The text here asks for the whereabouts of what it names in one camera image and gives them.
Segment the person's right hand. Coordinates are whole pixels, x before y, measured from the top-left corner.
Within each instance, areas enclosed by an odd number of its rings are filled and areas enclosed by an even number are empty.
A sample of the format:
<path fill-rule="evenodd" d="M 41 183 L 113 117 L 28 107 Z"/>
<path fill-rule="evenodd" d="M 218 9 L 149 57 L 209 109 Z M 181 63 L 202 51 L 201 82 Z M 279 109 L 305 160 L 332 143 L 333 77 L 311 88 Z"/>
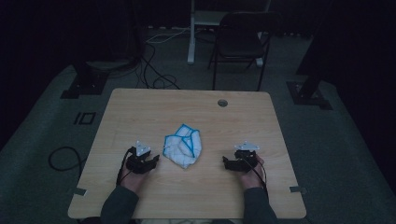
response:
<path fill-rule="evenodd" d="M 237 176 L 244 190 L 263 188 L 264 173 L 262 169 L 263 159 L 256 156 L 258 164 L 247 173 L 238 173 Z"/>

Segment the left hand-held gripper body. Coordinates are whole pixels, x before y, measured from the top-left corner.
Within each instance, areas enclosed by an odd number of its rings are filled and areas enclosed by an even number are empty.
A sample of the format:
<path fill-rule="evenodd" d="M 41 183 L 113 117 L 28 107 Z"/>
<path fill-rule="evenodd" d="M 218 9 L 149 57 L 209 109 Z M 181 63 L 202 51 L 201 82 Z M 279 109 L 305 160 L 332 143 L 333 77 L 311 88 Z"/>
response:
<path fill-rule="evenodd" d="M 144 164 L 151 153 L 149 146 L 137 141 L 134 147 L 127 150 L 126 168 L 135 174 L 144 174 Z"/>

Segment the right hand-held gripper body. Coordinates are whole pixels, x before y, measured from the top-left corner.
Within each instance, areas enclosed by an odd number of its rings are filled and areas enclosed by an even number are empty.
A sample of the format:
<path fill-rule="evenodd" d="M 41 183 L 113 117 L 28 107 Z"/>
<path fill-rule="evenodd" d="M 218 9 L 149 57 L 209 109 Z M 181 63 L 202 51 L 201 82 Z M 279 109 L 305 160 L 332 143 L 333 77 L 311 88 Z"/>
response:
<path fill-rule="evenodd" d="M 257 164 L 258 160 L 256 158 L 257 151 L 260 149 L 259 146 L 254 145 L 248 141 L 242 144 L 235 145 L 234 156 L 236 158 L 236 171 L 247 173 L 253 169 Z"/>

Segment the black stand with base plate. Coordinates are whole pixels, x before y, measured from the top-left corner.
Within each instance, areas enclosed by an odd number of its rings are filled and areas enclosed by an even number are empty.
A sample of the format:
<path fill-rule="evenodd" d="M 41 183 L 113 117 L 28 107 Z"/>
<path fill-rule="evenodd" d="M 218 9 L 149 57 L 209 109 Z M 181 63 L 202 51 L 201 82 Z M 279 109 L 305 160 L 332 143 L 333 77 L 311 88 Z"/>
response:
<path fill-rule="evenodd" d="M 322 110 L 332 110 L 329 101 L 323 97 L 318 88 L 320 81 L 323 79 L 320 63 L 321 53 L 323 52 L 321 46 L 323 42 L 322 26 L 332 8 L 333 0 L 326 1 L 326 6 L 318 18 L 318 29 L 314 32 L 312 42 L 297 69 L 298 75 L 307 75 L 307 78 L 304 82 L 288 81 L 287 86 L 296 105 L 316 105 Z"/>
<path fill-rule="evenodd" d="M 86 62 L 79 61 L 72 63 L 76 71 L 76 76 L 67 90 L 64 90 L 62 99 L 77 99 L 80 95 L 101 95 L 108 73 L 96 70 Z"/>

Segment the person's left hand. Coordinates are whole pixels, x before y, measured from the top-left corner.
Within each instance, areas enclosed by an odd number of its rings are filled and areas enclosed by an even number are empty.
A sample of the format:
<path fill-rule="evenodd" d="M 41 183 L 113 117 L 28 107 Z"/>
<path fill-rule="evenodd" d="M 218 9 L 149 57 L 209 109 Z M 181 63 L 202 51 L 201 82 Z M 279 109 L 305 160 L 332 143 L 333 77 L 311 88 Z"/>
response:
<path fill-rule="evenodd" d="M 148 173 L 135 174 L 128 170 L 126 166 L 122 167 L 120 185 L 134 193 L 138 193 L 148 177 Z"/>

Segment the black folding chair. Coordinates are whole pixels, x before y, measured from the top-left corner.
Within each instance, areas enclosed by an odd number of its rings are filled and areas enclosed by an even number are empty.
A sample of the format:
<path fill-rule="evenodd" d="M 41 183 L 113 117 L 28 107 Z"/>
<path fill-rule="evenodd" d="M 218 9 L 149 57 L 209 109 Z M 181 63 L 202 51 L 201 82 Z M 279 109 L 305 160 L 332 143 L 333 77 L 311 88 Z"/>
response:
<path fill-rule="evenodd" d="M 278 12 L 237 11 L 226 14 L 219 23 L 208 68 L 214 65 L 212 89 L 216 88 L 219 63 L 247 63 L 249 68 L 262 59 L 257 91 L 261 89 L 272 37 L 280 28 Z"/>

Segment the white cloth with blue edge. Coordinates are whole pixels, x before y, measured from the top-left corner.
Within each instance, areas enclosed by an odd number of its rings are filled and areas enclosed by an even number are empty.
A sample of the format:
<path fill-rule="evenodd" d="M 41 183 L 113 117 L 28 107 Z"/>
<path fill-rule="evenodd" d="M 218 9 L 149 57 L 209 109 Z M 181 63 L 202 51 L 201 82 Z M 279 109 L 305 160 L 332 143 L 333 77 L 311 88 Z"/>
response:
<path fill-rule="evenodd" d="M 195 164 L 201 151 L 200 131 L 186 124 L 164 138 L 163 155 L 183 169 Z"/>

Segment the white desk frame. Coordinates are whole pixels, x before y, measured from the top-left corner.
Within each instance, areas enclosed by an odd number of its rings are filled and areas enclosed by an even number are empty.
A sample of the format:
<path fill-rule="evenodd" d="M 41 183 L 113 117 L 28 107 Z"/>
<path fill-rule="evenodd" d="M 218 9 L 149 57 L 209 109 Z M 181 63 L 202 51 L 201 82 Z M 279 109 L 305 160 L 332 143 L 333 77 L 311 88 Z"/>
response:
<path fill-rule="evenodd" d="M 187 56 L 187 64 L 193 65 L 195 62 L 196 50 L 196 32 L 198 26 L 214 26 L 218 27 L 221 19 L 229 13 L 229 10 L 217 9 L 197 9 L 196 2 L 198 0 L 191 0 L 190 13 L 190 43 Z M 259 4 L 250 9 L 253 12 L 267 12 L 272 0 L 258 0 Z"/>

